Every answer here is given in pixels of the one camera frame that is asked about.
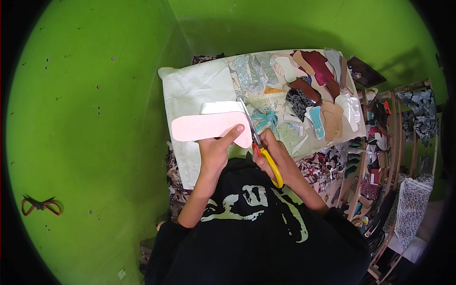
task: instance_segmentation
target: pink insole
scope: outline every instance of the pink insole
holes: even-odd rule
[[[243,112],[183,116],[171,122],[172,137],[178,141],[195,141],[224,137],[235,125],[243,124],[244,131],[234,140],[243,148],[252,145],[249,121]]]

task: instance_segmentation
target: brown leather cutout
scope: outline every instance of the brown leather cutout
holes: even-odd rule
[[[315,75],[315,71],[313,70],[312,66],[302,57],[301,51],[296,51],[293,54],[293,60],[299,64],[307,74],[310,76]]]
[[[301,89],[302,92],[315,102],[315,105],[320,106],[321,105],[321,97],[315,92],[315,90],[307,83],[306,81],[302,80],[302,78],[296,78],[295,81],[290,83],[291,88],[293,89]]]
[[[326,89],[328,90],[329,94],[331,94],[333,102],[336,100],[336,97],[341,94],[339,84],[332,79],[326,82]]]
[[[324,100],[320,111],[325,118],[323,128],[325,129],[325,139],[327,142],[331,142],[334,138],[342,138],[342,116],[343,109],[339,104],[331,103],[328,100]]]

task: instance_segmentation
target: yellow scissor handle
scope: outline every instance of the yellow scissor handle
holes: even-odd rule
[[[282,179],[282,175],[280,174],[279,169],[277,168],[277,165],[275,165],[274,160],[272,160],[271,155],[269,155],[269,152],[267,150],[265,150],[264,147],[260,148],[259,151],[260,151],[262,156],[266,157],[266,160],[268,161],[268,164],[271,167],[272,172],[275,175],[275,178],[276,178],[277,182],[275,182],[273,179],[271,179],[272,183],[274,183],[274,185],[276,187],[282,188],[283,185],[284,185],[284,181]]]

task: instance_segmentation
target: white graphic print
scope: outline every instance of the white graphic print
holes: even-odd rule
[[[253,192],[253,190],[255,188],[258,188],[258,196]],[[244,191],[243,197],[244,197],[246,203],[249,206],[252,206],[252,207],[255,207],[255,206],[267,207],[268,206],[268,200],[267,200],[267,197],[266,197],[266,190],[265,190],[265,188],[263,186],[261,186],[261,185],[245,185],[244,187],[242,187],[242,190]],[[301,238],[300,238],[300,240],[298,240],[296,242],[297,243],[302,243],[302,242],[306,241],[307,238],[309,237],[309,234],[307,232],[306,225],[304,224],[304,221],[303,221],[303,219],[301,217],[301,214],[299,213],[298,209],[292,203],[287,202],[284,199],[284,197],[288,197],[293,202],[296,202],[298,205],[300,205],[302,203],[302,201],[288,187],[282,188],[282,192],[283,192],[282,194],[280,194],[274,188],[271,188],[271,190],[277,196],[277,198],[289,208],[292,217],[294,217],[298,221],[298,223],[300,225],[300,236],[301,236]],[[264,213],[264,210],[254,212],[254,213],[252,213],[250,215],[247,215],[247,216],[242,216],[242,215],[240,215],[238,213],[233,213],[231,211],[231,208],[238,201],[238,199],[239,199],[239,194],[231,194],[231,195],[226,196],[225,199],[222,202],[222,207],[224,209],[223,213],[212,214],[212,215],[207,216],[207,217],[202,217],[201,218],[201,222],[207,222],[207,221],[211,221],[213,219],[230,219],[230,220],[250,220],[250,221],[254,221],[261,214]],[[214,212],[214,211],[216,211],[217,208],[218,208],[217,203],[214,200],[209,199],[209,201],[207,202],[206,211],[213,211]],[[285,218],[284,213],[282,213],[282,218],[283,218],[283,221],[284,221],[285,225],[290,227],[290,224],[287,221],[287,219]],[[291,236],[293,235],[293,233],[291,232],[290,229],[288,229],[288,234],[291,235]]]
[[[230,220],[250,220],[254,221],[256,218],[258,218],[259,215],[264,213],[264,210],[254,212],[253,214],[247,215],[247,216],[241,216],[239,214],[231,212],[231,207],[236,203],[239,199],[239,194],[231,194],[226,196],[226,198],[223,200],[222,205],[225,211],[221,214],[212,214],[208,217],[202,217],[201,222],[207,222],[212,219],[230,219]]]
[[[252,192],[252,190],[254,188],[258,188],[259,197],[256,197],[255,193]],[[268,206],[268,199],[266,199],[266,189],[263,186],[245,185],[244,187],[242,187],[242,190],[243,191],[247,190],[247,193],[242,194],[242,196],[244,196],[245,201],[250,206],[259,206],[259,205],[263,205],[265,207]]]
[[[274,192],[274,194],[277,196],[277,198],[282,201],[283,203],[285,203],[288,208],[290,209],[291,213],[293,214],[293,217],[295,217],[299,224],[301,225],[301,229],[300,229],[300,233],[301,233],[301,240],[297,241],[297,243],[302,243],[302,242],[305,242],[307,240],[307,238],[309,237],[309,234],[307,233],[307,229],[306,229],[306,225],[304,224],[304,221],[302,220],[302,217],[301,217],[301,214],[299,214],[299,211],[298,209],[293,205],[293,204],[290,204],[288,203],[282,196],[286,196],[285,194],[285,191],[283,194],[280,194],[279,192],[277,192],[277,190],[275,190],[274,188],[271,188],[272,192]],[[286,222],[286,219],[285,219],[285,216],[282,214],[282,217],[285,221],[285,224],[287,224]]]

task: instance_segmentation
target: scissors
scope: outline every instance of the scissors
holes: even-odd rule
[[[51,199],[47,199],[47,200],[44,201],[44,202],[37,202],[37,201],[33,200],[33,199],[30,198],[30,197],[25,197],[25,196],[24,196],[24,200],[22,200],[22,202],[21,202],[22,214],[24,214],[24,216],[28,216],[28,215],[32,212],[32,210],[33,210],[34,208],[36,208],[37,210],[42,210],[42,211],[44,211],[44,208],[47,208],[47,209],[48,209],[49,211],[51,211],[54,215],[60,216],[60,214],[62,213],[62,211],[61,211],[59,205],[58,205],[57,203],[54,202],[54,198],[55,198],[55,197],[52,197]],[[31,207],[30,207],[30,209],[29,209],[27,212],[24,211],[24,204],[25,204],[25,202],[29,202],[29,203],[31,204]],[[54,205],[54,206],[56,206],[57,209],[58,209],[58,212],[55,211],[54,209],[52,209],[49,205]]]
[[[283,182],[283,179],[282,179],[282,175],[280,174],[280,171],[277,168],[277,165],[275,164],[275,162],[272,159],[272,157],[269,154],[269,152],[261,145],[261,141],[259,140],[258,133],[257,133],[255,127],[254,127],[254,124],[252,122],[252,118],[250,117],[249,112],[247,111],[247,108],[245,107],[244,102],[242,101],[241,98],[237,98],[237,100],[239,100],[242,103],[242,107],[244,108],[244,113],[247,116],[247,120],[249,121],[250,130],[252,131],[252,140],[253,140],[252,148],[253,148],[253,150],[258,153],[258,156],[264,156],[266,158],[266,160],[268,161],[268,164],[271,167],[272,172],[274,173],[275,178],[277,180],[277,182],[275,182],[271,178],[272,183],[274,183],[274,185],[276,187],[282,188],[283,185],[284,185],[284,182]]]

